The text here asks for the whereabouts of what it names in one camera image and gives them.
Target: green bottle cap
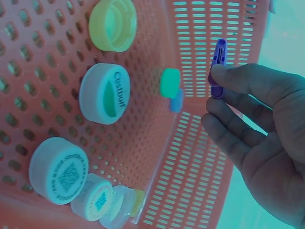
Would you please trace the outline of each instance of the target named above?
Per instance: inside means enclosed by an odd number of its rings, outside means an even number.
[[[181,74],[179,69],[166,68],[161,77],[160,92],[165,98],[176,98],[180,88]]]

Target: qr code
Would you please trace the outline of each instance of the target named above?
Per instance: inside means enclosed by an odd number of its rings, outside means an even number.
[[[100,211],[101,208],[104,206],[104,204],[106,203],[106,200],[107,200],[106,194],[103,193],[101,195],[101,197],[98,199],[98,201],[95,203],[95,206],[96,206],[98,211]]]
[[[63,190],[68,192],[72,185],[80,178],[74,163],[71,163],[69,167],[58,177],[59,183]]]

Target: white bottle cap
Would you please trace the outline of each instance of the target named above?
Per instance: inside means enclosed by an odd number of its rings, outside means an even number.
[[[90,173],[81,193],[71,202],[72,211],[88,221],[99,220],[109,208],[112,200],[111,183]]]
[[[85,152],[60,137],[43,141],[30,161],[30,184],[38,194],[58,205],[70,203],[77,197],[87,174]]]
[[[106,214],[99,220],[108,229],[121,229],[129,219],[136,202],[134,189],[125,186],[113,187],[111,205]]]
[[[130,78],[124,67],[98,63],[85,74],[80,89],[81,112],[86,119],[113,124],[124,114],[130,97]]]

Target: blurred background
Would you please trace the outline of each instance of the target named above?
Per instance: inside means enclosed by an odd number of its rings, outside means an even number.
[[[269,13],[259,64],[305,77],[305,1],[276,0]],[[245,121],[259,129],[249,119]],[[234,168],[218,229],[293,229],[278,221],[252,198]]]

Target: yellow bottle cap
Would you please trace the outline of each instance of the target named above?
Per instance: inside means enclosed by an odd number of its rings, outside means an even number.
[[[143,207],[143,202],[145,200],[145,192],[143,190],[135,189],[134,191],[137,199],[130,213],[130,217],[135,217],[139,213],[140,209]]]
[[[100,50],[124,52],[131,46],[137,26],[132,0],[101,0],[92,10],[89,35]]]

